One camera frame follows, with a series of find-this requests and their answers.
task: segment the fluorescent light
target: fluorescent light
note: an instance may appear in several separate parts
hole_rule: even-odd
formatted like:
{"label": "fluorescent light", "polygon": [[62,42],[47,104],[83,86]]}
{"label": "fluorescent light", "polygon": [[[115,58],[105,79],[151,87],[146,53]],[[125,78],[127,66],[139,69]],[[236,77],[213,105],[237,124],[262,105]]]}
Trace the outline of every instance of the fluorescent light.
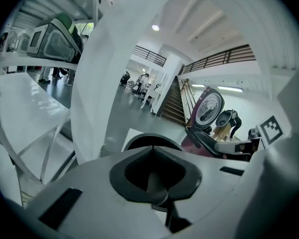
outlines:
{"label": "fluorescent light", "polygon": [[205,88],[203,84],[192,84],[193,87]]}
{"label": "fluorescent light", "polygon": [[230,90],[230,91],[236,91],[236,92],[243,92],[243,89],[241,88],[232,88],[232,87],[222,87],[218,86],[220,90]]}
{"label": "fluorescent light", "polygon": [[151,26],[152,27],[152,29],[154,30],[154,31],[159,31],[159,26],[158,25],[153,25],[153,26]]}

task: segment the glass panel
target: glass panel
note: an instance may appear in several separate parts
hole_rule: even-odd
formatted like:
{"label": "glass panel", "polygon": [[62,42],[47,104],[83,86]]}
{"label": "glass panel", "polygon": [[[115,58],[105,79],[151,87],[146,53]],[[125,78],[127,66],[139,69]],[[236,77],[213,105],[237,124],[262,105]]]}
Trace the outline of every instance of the glass panel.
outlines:
{"label": "glass panel", "polygon": [[75,24],[76,28],[78,29],[78,31],[81,33],[81,31],[83,30],[83,28],[85,27],[86,23],[77,23]]}
{"label": "glass panel", "polygon": [[86,27],[82,31],[82,35],[90,35],[94,28],[94,23],[87,23]]}
{"label": "glass panel", "polygon": [[30,44],[30,47],[35,47],[37,45],[40,34],[41,34],[41,31],[34,34],[34,36],[32,38],[32,42]]}

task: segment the gauge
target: gauge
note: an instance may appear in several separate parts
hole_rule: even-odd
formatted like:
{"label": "gauge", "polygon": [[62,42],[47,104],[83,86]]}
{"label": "gauge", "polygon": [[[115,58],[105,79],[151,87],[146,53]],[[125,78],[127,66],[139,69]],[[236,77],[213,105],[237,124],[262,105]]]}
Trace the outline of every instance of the gauge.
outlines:
{"label": "gauge", "polygon": [[196,121],[200,125],[206,125],[215,120],[221,109],[221,97],[218,93],[208,95],[199,105],[196,113]]}

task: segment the staircase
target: staircase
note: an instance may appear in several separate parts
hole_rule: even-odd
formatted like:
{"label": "staircase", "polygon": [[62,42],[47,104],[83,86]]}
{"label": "staircase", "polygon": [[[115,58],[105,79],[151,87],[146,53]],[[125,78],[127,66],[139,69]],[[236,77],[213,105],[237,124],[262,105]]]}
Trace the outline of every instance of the staircase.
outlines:
{"label": "staircase", "polygon": [[175,77],[172,85],[170,86],[164,103],[165,105],[162,105],[163,109],[160,116],[182,126],[186,126],[183,103],[181,100],[181,93],[177,77]]}

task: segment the white shelf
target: white shelf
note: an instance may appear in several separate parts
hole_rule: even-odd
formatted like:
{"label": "white shelf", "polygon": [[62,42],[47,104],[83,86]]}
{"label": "white shelf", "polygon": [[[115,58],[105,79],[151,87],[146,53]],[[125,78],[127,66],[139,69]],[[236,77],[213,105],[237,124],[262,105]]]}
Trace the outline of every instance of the white shelf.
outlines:
{"label": "white shelf", "polygon": [[54,131],[67,111],[27,73],[1,75],[0,119],[16,154]]}
{"label": "white shelf", "polygon": [[26,54],[15,52],[0,53],[0,67],[5,66],[50,66],[76,70],[77,64],[55,61],[43,58],[33,58]]}
{"label": "white shelf", "polygon": [[[37,141],[29,150],[27,150],[21,159],[37,179],[40,179],[43,160],[48,145],[53,139],[53,132],[46,135],[43,139]],[[59,134],[52,146],[49,160],[46,166],[43,179],[44,184],[48,184],[56,172],[61,168],[65,161],[74,151],[73,142]]]}

